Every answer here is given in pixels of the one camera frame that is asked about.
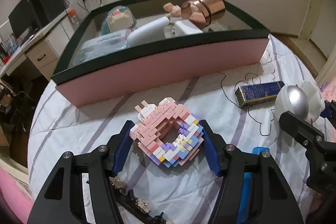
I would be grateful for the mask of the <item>white figure silver ball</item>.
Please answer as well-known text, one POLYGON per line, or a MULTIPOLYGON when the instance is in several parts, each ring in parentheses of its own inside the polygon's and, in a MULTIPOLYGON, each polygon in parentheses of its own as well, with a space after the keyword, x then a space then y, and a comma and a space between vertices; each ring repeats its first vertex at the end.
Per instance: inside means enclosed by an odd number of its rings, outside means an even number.
POLYGON ((299 85, 285 85, 279 91, 274 114, 276 120, 286 111, 290 111, 298 118, 308 123, 314 123, 325 110, 325 101, 318 86, 310 81, 303 81, 299 85))

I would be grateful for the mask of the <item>black hair clip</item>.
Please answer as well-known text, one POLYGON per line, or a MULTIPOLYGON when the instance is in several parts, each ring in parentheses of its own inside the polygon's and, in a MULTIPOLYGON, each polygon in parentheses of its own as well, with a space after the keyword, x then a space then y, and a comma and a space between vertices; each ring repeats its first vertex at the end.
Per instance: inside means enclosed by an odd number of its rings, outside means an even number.
POLYGON ((125 191, 125 185, 118 177, 89 175, 89 188, 94 220, 96 223, 123 223, 119 206, 142 223, 169 223, 163 213, 151 216, 147 200, 136 197, 133 190, 125 191))

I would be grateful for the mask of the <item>dark blue slim box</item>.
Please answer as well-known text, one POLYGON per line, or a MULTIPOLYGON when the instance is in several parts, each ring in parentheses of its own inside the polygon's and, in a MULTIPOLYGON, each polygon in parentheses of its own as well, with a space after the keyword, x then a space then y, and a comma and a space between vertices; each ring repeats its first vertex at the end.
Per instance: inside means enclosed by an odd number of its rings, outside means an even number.
POLYGON ((235 91, 238 106, 245 108, 275 101, 284 85, 283 81, 275 81, 239 86, 235 91))

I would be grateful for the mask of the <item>pink block donut figure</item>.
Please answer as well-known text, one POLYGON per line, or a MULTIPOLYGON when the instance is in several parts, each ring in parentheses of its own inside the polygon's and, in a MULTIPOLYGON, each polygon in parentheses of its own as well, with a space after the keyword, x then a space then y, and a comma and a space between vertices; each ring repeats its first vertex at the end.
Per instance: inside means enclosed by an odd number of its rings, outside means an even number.
POLYGON ((166 97, 159 104, 137 105, 139 122, 129 132, 141 151, 167 168, 191 161, 204 142, 203 127, 183 104, 166 97))

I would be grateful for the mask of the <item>clear plastic packet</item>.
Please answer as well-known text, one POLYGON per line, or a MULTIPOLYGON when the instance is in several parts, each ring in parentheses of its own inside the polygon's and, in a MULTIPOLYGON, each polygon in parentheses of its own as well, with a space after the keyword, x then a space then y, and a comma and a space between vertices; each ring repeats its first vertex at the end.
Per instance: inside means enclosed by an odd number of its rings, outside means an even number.
POLYGON ((80 65, 95 58, 127 48, 129 29, 98 36, 84 42, 74 54, 72 65, 80 65))

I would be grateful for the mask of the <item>rose gold cylinder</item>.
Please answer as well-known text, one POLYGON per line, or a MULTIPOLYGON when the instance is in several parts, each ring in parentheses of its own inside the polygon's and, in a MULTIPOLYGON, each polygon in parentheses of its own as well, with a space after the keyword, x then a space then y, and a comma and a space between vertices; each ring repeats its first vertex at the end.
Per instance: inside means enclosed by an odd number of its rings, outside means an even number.
POLYGON ((226 12, 224 0, 189 0, 181 6, 181 19, 204 29, 222 18, 226 12))

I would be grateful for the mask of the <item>white charger adapter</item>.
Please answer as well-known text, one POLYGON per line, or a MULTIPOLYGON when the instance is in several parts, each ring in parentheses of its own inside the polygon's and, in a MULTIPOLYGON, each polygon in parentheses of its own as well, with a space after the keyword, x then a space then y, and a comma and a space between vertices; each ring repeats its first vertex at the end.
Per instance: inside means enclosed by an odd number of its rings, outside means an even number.
POLYGON ((179 20, 174 24, 174 33, 176 37, 202 34, 203 31, 200 30, 195 24, 189 20, 179 20))

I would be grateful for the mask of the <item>pink pig figurine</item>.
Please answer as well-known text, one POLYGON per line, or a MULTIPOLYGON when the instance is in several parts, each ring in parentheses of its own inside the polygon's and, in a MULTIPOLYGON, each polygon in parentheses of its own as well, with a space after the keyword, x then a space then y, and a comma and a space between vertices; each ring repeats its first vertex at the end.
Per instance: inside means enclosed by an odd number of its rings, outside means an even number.
POLYGON ((170 19, 171 17, 173 18, 178 18, 181 20, 182 18, 182 9, 178 5, 173 5, 172 3, 166 3, 163 5, 163 9, 165 12, 167 12, 166 17, 170 19))

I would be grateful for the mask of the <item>pink white block figure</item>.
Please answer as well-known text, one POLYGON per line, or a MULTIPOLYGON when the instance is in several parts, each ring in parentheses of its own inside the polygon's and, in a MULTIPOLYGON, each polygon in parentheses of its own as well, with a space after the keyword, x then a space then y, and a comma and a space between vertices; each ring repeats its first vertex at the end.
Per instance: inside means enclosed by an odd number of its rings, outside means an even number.
POLYGON ((108 16, 106 19, 111 32, 131 28, 133 25, 133 16, 129 10, 116 10, 114 14, 108 16))

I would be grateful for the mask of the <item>white plastic device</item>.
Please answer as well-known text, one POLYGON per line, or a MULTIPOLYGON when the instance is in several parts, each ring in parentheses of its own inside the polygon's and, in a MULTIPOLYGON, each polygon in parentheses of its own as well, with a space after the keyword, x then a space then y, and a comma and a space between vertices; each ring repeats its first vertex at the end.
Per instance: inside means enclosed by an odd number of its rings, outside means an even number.
POLYGON ((169 23, 169 18, 164 16, 137 28, 128 35, 127 47, 131 48, 164 40, 166 38, 164 29, 169 23))

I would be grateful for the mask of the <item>teal brush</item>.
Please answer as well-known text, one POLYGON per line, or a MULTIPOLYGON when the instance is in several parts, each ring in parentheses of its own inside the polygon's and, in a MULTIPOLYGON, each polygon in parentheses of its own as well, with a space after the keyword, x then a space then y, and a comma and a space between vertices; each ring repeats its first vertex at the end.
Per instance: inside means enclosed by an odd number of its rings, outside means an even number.
POLYGON ((112 32, 133 29, 137 21, 126 6, 116 6, 108 12, 108 15, 103 20, 101 25, 101 34, 106 35, 112 32))

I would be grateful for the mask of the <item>pink quilt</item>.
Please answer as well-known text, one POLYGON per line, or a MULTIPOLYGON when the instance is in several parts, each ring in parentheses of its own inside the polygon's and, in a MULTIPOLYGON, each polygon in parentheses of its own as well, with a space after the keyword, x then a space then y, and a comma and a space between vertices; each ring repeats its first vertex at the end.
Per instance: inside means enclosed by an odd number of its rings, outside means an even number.
POLYGON ((33 200, 27 196, 25 189, 19 186, 18 183, 2 168, 1 194, 11 211, 21 223, 27 223, 33 207, 33 200))

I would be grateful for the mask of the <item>pink black storage box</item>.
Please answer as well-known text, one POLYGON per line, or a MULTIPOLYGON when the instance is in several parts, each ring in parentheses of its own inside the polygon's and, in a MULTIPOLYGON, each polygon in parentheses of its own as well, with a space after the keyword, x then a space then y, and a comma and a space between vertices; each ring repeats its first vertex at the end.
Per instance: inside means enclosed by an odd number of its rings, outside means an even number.
POLYGON ((71 65, 89 25, 112 7, 108 4, 88 14, 72 35, 52 75, 57 90, 76 107, 255 64, 268 44, 269 30, 226 2, 226 11, 246 23, 246 29, 168 38, 71 65))

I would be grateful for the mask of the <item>black computer monitor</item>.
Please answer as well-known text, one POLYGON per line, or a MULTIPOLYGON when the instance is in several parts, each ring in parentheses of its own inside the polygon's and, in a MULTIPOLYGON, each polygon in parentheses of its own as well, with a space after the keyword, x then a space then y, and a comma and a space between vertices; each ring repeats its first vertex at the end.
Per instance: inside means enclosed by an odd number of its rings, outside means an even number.
POLYGON ((35 18, 35 10, 30 0, 21 0, 9 14, 9 21, 16 39, 28 28, 36 30, 39 27, 35 18))

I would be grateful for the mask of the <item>black computer tower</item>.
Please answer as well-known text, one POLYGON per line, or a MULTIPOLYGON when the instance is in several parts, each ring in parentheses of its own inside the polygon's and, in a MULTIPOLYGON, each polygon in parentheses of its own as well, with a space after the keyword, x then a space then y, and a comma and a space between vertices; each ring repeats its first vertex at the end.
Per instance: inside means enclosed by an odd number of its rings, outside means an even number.
POLYGON ((51 23, 66 8, 63 0, 30 0, 33 15, 40 28, 51 23))

